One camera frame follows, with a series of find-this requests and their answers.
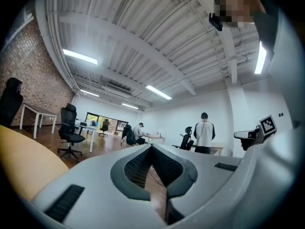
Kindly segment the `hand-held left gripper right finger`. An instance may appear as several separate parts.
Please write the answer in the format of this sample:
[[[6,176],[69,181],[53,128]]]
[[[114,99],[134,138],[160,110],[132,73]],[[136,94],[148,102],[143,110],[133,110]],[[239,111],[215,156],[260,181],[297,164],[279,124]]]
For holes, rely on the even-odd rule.
[[[241,159],[152,145],[152,166],[166,187],[165,221],[171,225],[195,212],[229,180]]]

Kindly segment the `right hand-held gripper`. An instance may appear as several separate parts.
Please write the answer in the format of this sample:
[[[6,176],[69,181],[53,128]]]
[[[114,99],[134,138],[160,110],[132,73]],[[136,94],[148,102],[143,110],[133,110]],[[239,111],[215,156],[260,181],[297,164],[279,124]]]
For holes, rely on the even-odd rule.
[[[276,133],[276,125],[272,115],[269,115],[259,121],[253,131],[240,131],[234,133],[234,138],[241,140],[241,146],[244,151],[254,144],[262,144],[268,137]]]

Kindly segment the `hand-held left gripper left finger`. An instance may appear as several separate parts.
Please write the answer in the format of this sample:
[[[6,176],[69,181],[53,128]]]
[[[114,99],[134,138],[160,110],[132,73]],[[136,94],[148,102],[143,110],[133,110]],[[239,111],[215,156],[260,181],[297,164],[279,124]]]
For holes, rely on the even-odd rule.
[[[84,191],[63,220],[69,229],[162,229],[166,223],[149,201],[127,198],[112,182],[111,168],[140,147],[130,147],[88,158],[45,186],[32,200],[46,212],[70,186]]]

